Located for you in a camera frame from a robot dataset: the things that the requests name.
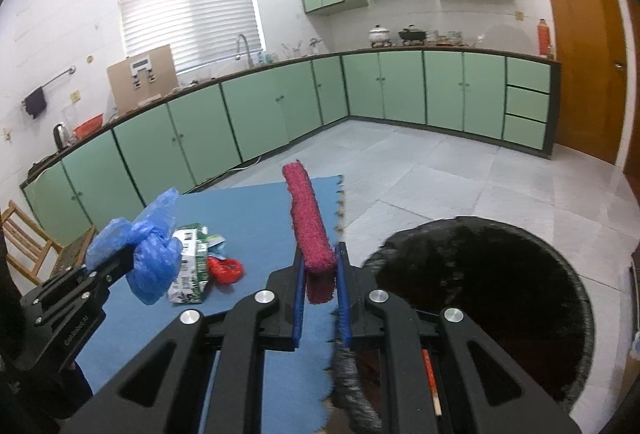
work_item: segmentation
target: kitchen countertop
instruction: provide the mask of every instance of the kitchen countertop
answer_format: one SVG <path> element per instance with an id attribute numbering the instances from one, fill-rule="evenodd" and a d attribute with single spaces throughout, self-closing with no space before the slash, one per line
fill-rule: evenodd
<path id="1" fill-rule="evenodd" d="M 180 96 L 184 96 L 185 94 L 190 94 L 190 93 L 193 93 L 193 92 L 198 91 L 200 89 L 204 89 L 204 88 L 207 88 L 209 86 L 214 86 L 214 85 L 219 84 L 221 82 L 227 82 L 229 80 L 232 80 L 233 78 L 243 77 L 245 75 L 257 73 L 257 72 L 260 72 L 260 71 L 266 71 L 268 69 L 276 68 L 276 67 L 280 67 L 280 66 L 285 66 L 287 64 L 295 64 L 297 62 L 305 62 L 305 61 L 308 61 L 308 60 L 318 60 L 318 59 L 321 59 L 321 58 L 336 57 L 336 56 L 341 56 L 341 55 L 355 55 L 355 54 L 360 54 L 360 53 L 379 53 L 379 52 L 380 53 L 385 53 L 385 52 L 393 52 L 393 51 L 463 51 L 463 52 L 467 52 L 467 53 L 484 53 L 484 54 L 489 54 L 489 55 L 500 55 L 500 56 L 504 56 L 504 57 L 519 58 L 519 59 L 525 59 L 525 60 L 530 60 L 530 61 L 535 61 L 535 62 L 542 62 L 544 64 L 555 64 L 557 62 L 555 60 L 541 58 L 541 57 L 536 56 L 536 55 L 526 55 L 526 54 L 522 54 L 522 53 L 511 53 L 511 52 L 508 52 L 508 51 L 483 49 L 483 48 L 471 48 L 471 47 L 467 47 L 467 46 L 462 46 L 462 47 L 457 47 L 457 46 L 390 46 L 390 47 L 387 47 L 387 48 L 363 48 L 363 49 L 356 49 L 356 50 L 350 50 L 350 51 L 340 51 L 340 52 L 334 52 L 334 53 L 325 53 L 325 54 L 319 54 L 319 55 L 307 55 L 307 56 L 304 56 L 304 57 L 299 57 L 299 58 L 294 58 L 294 59 L 288 59 L 288 60 L 283 60 L 283 61 L 279 61 L 279 62 L 274 62 L 273 64 L 259 66 L 259 67 L 252 68 L 252 69 L 246 69 L 244 71 L 239 71 L 239 72 L 231 73 L 231 74 L 228 74 L 228 75 L 224 75 L 222 77 L 216 77 L 216 78 L 212 78 L 211 80 L 206 80 L 206 81 L 200 82 L 199 84 L 183 88 L 180 91 L 175 91 L 174 93 L 168 94 L 167 96 L 164 96 L 162 98 L 159 98 L 158 100 L 155 100 L 155 101 L 153 101 L 153 102 L 151 102 L 149 104 L 146 104 L 146 106 L 139 107 L 136 110 L 129 111 L 127 114 L 123 114 L 122 116 L 114 118 L 111 121 L 109 121 L 106 124 L 104 124 L 99 130 L 97 130 L 93 134 L 90 134 L 89 136 L 83 138 L 82 140 L 79 140 L 73 146 L 67 147 L 65 150 L 59 152 L 58 154 L 55 154 L 54 156 L 51 156 L 35 172 L 31 173 L 31 175 L 28 176 L 27 179 L 25 179 L 25 181 L 23 181 L 20 184 L 20 188 L 21 189 L 25 188 L 25 186 L 27 186 L 30 182 L 34 181 L 34 179 L 36 179 L 40 175 L 41 172 L 46 170 L 48 167 L 54 165 L 55 163 L 59 162 L 61 159 L 63 159 L 63 157 L 65 157 L 68 154 L 70 154 L 71 152 L 73 152 L 76 148 L 78 148 L 78 147 L 84 145 L 85 143 L 91 141 L 93 138 L 96 138 L 97 136 L 100 136 L 102 133 L 107 132 L 108 130 L 111 130 L 112 128 L 116 127 L 116 125 L 121 124 L 123 122 L 126 122 L 127 120 L 130 120 L 131 118 L 134 118 L 134 117 L 138 116 L 139 114 L 142 114 L 145 111 L 151 110 L 151 109 L 153 109 L 153 108 L 155 108 L 157 106 L 160 106 L 162 104 L 170 102 L 171 100 L 175 100 L 176 98 L 179 98 Z"/>

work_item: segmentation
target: red basket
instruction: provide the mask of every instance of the red basket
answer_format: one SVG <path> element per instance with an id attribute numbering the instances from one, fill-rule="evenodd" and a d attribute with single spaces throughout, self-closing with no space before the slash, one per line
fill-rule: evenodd
<path id="1" fill-rule="evenodd" d="M 98 116 L 94 116 L 92 119 L 87 120 L 84 124 L 78 125 L 74 129 L 74 133 L 78 137 L 78 140 L 82 140 L 100 129 L 102 127 L 102 116 L 102 114 L 99 114 Z"/>

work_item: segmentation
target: wooden chair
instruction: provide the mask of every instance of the wooden chair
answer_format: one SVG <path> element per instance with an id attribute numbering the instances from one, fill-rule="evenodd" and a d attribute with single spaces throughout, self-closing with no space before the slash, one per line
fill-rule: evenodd
<path id="1" fill-rule="evenodd" d="M 23 230 L 20 224 L 16 222 L 15 216 L 20 218 L 20 220 L 30 228 L 32 232 L 31 235 Z M 2 213 L 2 229 L 4 230 L 4 238 L 30 261 L 33 261 L 33 268 L 29 270 L 9 253 L 7 253 L 6 256 L 7 262 L 36 285 L 42 283 L 38 277 L 38 272 L 52 249 L 57 254 L 54 269 L 51 273 L 53 275 L 67 266 L 81 264 L 84 260 L 86 249 L 89 247 L 95 235 L 95 226 L 92 226 L 70 245 L 62 246 L 40 228 L 40 226 L 13 201 L 9 201 L 9 207 Z M 41 241 L 36 240 L 34 236 L 40 236 Z"/>

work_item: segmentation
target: blue mat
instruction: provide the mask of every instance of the blue mat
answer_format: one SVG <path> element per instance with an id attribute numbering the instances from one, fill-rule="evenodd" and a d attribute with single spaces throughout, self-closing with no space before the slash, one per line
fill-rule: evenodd
<path id="1" fill-rule="evenodd" d="M 332 244 L 337 242 L 340 176 L 312 180 L 320 212 Z M 107 318 L 78 356 L 94 392 L 97 392 L 152 338 L 182 311 L 197 308 L 203 314 L 231 309 L 241 298 L 263 289 L 269 274 L 290 266 L 296 249 L 290 218 L 290 194 L 284 183 L 213 189 L 178 198 L 178 224 L 202 223 L 209 233 L 226 238 L 225 253 L 240 260 L 246 270 L 227 289 L 214 287 L 200 305 L 174 305 L 160 299 L 145 306 L 121 279 L 111 287 L 104 306 Z M 266 353 L 262 432 L 311 434 L 324 427 L 328 411 L 322 400 L 332 390 L 325 372 L 334 336 L 330 315 L 336 303 L 305 305 L 300 348 L 294 353 Z"/>

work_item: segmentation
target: white tiled wall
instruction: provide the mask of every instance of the white tiled wall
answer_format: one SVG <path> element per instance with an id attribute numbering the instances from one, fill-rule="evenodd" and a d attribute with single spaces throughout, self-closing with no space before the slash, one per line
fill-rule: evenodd
<path id="1" fill-rule="evenodd" d="M 407 24 L 423 28 L 463 31 L 465 37 L 502 35 L 510 50 L 535 54 L 536 24 L 545 18 L 552 25 L 549 0 L 370 0 L 367 8 L 333 16 L 303 13 L 301 0 L 257 0 L 266 47 L 282 55 L 281 43 L 289 47 L 311 37 L 324 40 L 322 49 L 345 50 L 367 46 L 367 32 L 382 24 L 397 32 Z M 625 29 L 629 17 L 621 2 Z M 514 11 L 523 11 L 518 22 Z M 627 49 L 634 52 L 627 31 Z M 91 64 L 88 55 L 94 56 Z M 26 206 L 18 185 L 28 168 L 54 152 L 52 128 L 62 120 L 62 110 L 70 105 L 69 94 L 79 90 L 81 100 L 74 106 L 78 122 L 104 112 L 110 87 L 106 67 L 124 58 L 117 0 L 4 0 L 0 5 L 0 130 L 11 131 L 11 141 L 0 137 L 0 208 L 8 199 Z M 20 101 L 71 65 L 77 67 L 46 88 L 49 106 L 37 120 L 20 108 Z M 187 84 L 193 78 L 207 78 L 232 72 L 238 62 L 216 64 L 180 76 Z M 628 62 L 630 84 L 635 80 L 635 62 Z M 628 148 L 635 92 L 628 90 L 625 134 L 620 161 Z"/>

